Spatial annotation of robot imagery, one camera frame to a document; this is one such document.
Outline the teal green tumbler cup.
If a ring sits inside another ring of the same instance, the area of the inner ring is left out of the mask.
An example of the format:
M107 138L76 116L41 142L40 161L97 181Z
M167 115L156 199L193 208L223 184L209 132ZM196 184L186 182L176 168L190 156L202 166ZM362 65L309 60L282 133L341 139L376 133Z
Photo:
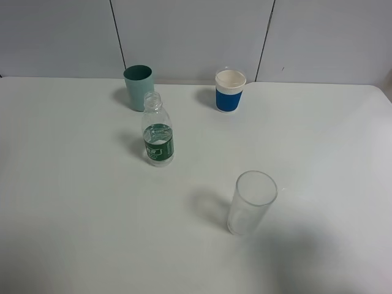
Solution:
M129 95L129 107L138 112L144 112L144 96L154 92L153 71L145 65L134 65L123 72Z

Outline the clear plastic bottle green label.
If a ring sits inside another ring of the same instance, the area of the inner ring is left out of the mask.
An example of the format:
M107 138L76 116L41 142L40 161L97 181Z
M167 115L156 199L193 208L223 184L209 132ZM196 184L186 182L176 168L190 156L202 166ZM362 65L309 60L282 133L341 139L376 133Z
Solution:
M141 130L146 155L152 165L164 167L174 158L172 122L158 92L148 92L144 97L145 110Z

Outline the clear drinking glass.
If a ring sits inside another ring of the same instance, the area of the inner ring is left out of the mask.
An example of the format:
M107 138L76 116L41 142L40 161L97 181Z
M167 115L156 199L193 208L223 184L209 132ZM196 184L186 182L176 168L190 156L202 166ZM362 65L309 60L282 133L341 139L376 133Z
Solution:
M252 233L278 196L278 188L270 175L249 170L236 180L228 213L227 227L234 235Z

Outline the white cup blue sleeve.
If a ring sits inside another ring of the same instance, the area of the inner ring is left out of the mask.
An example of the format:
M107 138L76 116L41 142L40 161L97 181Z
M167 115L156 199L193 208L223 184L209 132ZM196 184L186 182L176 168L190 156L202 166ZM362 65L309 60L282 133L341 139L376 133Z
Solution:
M224 67L216 72L216 107L223 112L238 108L247 79L241 71Z

